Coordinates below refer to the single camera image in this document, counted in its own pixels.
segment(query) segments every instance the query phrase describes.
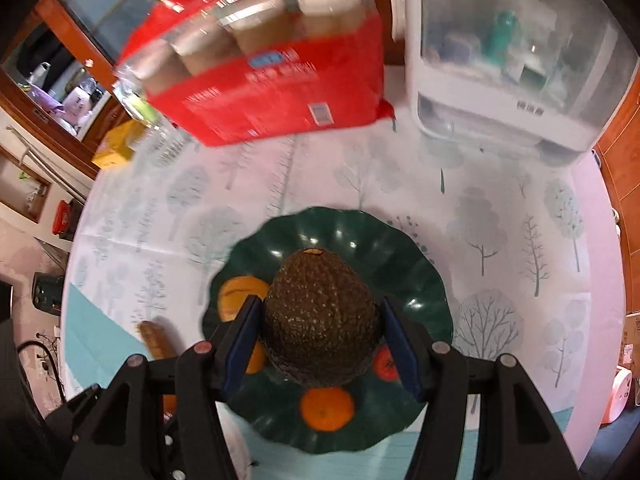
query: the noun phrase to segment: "green bottle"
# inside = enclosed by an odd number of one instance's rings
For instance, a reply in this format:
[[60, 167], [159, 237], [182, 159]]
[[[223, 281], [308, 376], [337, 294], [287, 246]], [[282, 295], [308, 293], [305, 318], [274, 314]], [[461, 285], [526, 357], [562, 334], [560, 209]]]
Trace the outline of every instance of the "green bottle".
[[504, 10], [494, 19], [491, 34], [484, 42], [484, 55], [489, 61], [503, 66], [507, 47], [518, 30], [518, 18], [510, 10]]

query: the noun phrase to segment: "shelf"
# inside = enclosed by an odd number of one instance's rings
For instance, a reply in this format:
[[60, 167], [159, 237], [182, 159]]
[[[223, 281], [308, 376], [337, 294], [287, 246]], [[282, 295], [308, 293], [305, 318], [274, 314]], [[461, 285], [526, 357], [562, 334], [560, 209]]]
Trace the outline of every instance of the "shelf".
[[50, 186], [0, 146], [0, 203], [37, 224]]

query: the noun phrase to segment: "screw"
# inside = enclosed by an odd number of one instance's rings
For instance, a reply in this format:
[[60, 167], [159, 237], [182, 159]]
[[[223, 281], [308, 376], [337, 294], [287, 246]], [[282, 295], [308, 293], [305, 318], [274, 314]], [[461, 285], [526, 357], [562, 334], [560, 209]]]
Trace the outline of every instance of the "screw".
[[518, 360], [511, 354], [502, 354], [500, 356], [500, 362], [507, 368], [513, 368], [516, 364], [518, 364]]
[[211, 352], [211, 348], [211, 343], [209, 341], [200, 341], [193, 347], [193, 351], [196, 352], [196, 354], [202, 355]]
[[431, 349], [436, 352], [436, 354], [444, 355], [449, 353], [451, 347], [444, 341], [436, 341], [431, 345]]
[[129, 359], [127, 359], [127, 365], [131, 368], [135, 368], [136, 366], [140, 366], [144, 360], [145, 358], [143, 358], [142, 355], [133, 354], [132, 356], [129, 356]]

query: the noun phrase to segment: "avocado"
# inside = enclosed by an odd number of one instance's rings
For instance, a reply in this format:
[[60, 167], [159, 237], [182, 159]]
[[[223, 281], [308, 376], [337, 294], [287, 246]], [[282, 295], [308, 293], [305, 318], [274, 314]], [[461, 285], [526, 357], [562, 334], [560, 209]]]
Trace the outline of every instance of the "avocado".
[[367, 285], [337, 254], [302, 249], [271, 283], [260, 336], [269, 361], [287, 379], [324, 388], [367, 371], [382, 322]]

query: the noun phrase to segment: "plastic bag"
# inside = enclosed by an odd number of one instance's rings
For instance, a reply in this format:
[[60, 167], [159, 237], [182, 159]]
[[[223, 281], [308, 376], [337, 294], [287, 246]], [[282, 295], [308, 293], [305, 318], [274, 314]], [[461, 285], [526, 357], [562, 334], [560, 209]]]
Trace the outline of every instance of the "plastic bag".
[[117, 73], [206, 146], [392, 115], [374, 0], [170, 0]]

